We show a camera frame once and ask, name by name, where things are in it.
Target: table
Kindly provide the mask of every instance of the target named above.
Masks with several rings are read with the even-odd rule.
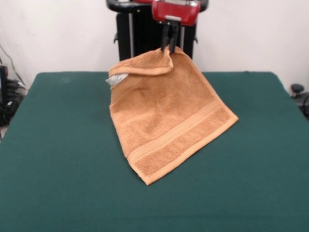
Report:
[[[205,76],[239,121],[146,186],[107,73],[39,74],[0,145],[0,231],[309,231],[308,122],[273,73]]]

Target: towel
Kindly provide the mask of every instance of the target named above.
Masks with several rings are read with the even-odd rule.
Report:
[[[107,82],[123,154],[146,185],[238,121],[178,47],[174,53],[166,47],[120,61],[109,70]]]

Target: white wall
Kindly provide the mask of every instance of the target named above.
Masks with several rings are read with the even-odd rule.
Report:
[[[39,72],[107,71],[118,61],[115,13],[105,0],[0,5],[0,43],[28,86]],[[273,71],[286,88],[309,89],[308,10],[308,0],[211,0],[194,61],[202,71]]]

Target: orange towel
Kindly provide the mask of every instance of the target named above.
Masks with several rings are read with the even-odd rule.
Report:
[[[111,87],[112,121],[124,156],[146,185],[238,120],[179,48],[173,54],[157,49],[120,61],[107,82],[117,77],[120,82]]]

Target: black cable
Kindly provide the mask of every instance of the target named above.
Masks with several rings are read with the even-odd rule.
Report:
[[[309,116],[309,112],[307,113],[306,111],[306,103],[307,103],[307,100],[309,100],[309,96],[307,96],[305,99],[304,99],[304,102],[303,102],[303,108],[304,108],[304,115],[305,116]]]
[[[23,83],[24,86],[26,86],[25,82],[23,81],[23,79],[21,79],[20,75],[17,73],[17,71],[16,71],[16,69],[15,69],[15,66],[14,66],[12,57],[10,57],[10,55],[7,54],[7,52],[4,50],[4,48],[2,47],[1,44],[0,44],[0,49],[1,49],[2,52],[10,59],[12,68],[13,68],[13,70],[14,70],[14,73],[16,74],[16,76],[18,77],[18,79],[20,80],[20,82]]]

